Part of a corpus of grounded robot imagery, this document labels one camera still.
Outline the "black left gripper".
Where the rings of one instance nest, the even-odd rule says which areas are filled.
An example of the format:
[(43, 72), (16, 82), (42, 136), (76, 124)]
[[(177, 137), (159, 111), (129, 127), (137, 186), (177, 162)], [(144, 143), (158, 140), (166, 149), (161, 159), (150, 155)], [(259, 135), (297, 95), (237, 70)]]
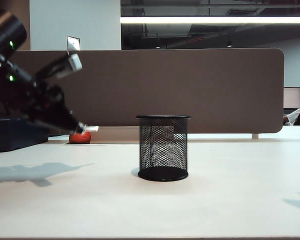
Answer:
[(29, 124), (49, 128), (53, 132), (72, 134), (99, 130), (97, 125), (87, 125), (77, 120), (66, 107), (64, 91), (58, 85), (22, 86), (19, 113), (26, 117)]

